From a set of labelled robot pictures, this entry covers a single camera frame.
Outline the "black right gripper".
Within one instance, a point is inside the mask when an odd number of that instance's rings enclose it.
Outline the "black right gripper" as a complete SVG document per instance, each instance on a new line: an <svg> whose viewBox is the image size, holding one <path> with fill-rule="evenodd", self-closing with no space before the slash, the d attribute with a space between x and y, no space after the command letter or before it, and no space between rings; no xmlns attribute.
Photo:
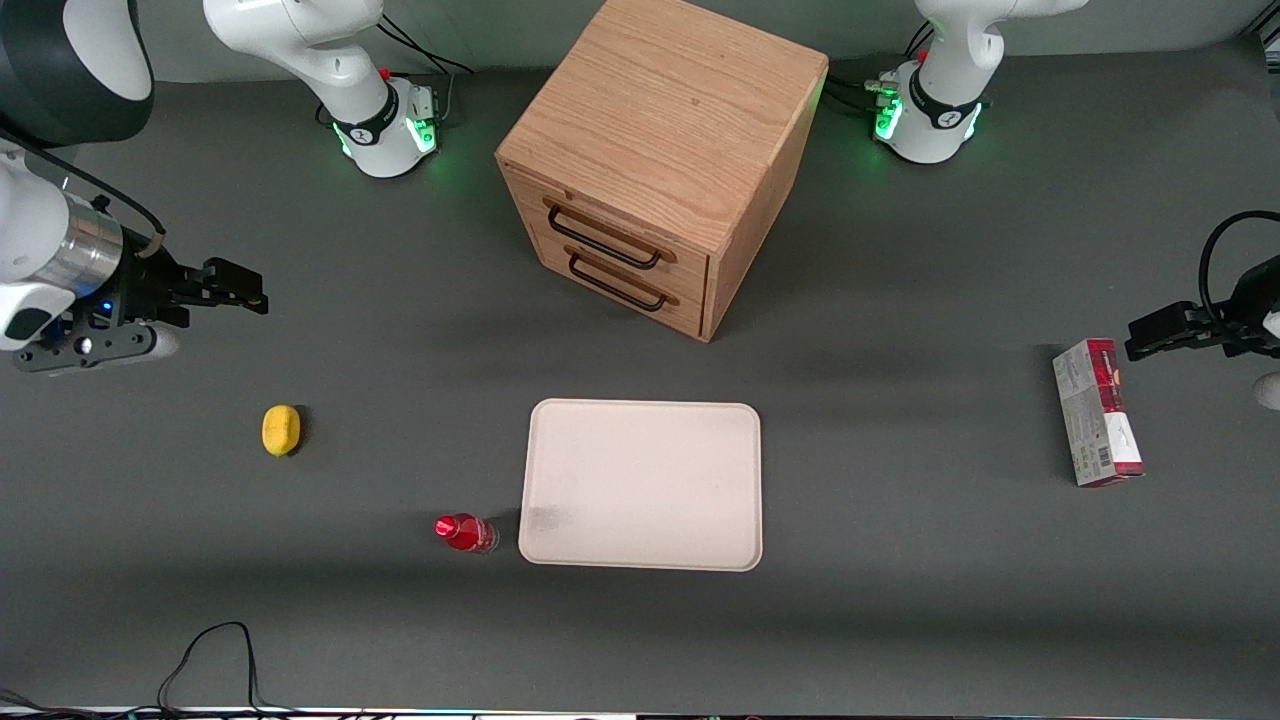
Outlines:
<svg viewBox="0 0 1280 720"><path fill-rule="evenodd" d="M99 288L100 329L136 322L189 328L192 307L239 307L269 314L262 277L257 272L224 258L210 258L204 264L202 286L198 272L180 265L165 249L138 258L136 251L143 245L141 234L124 233L122 260ZM204 287L227 297L209 297Z"/></svg>

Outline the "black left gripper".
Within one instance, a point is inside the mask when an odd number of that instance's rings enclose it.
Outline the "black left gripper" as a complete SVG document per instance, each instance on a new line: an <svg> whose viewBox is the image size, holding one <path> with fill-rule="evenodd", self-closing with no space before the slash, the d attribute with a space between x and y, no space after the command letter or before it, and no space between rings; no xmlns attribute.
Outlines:
<svg viewBox="0 0 1280 720"><path fill-rule="evenodd" d="M1197 272L1197 290L1208 318L1206 333L1201 333L1201 310L1194 302L1169 304L1128 325L1124 348L1130 363L1180 348L1216 346L1222 347L1226 357L1244 354L1279 357L1279 256L1252 266L1221 302L1210 297L1210 264L1211 256L1202 255Z"/></svg>

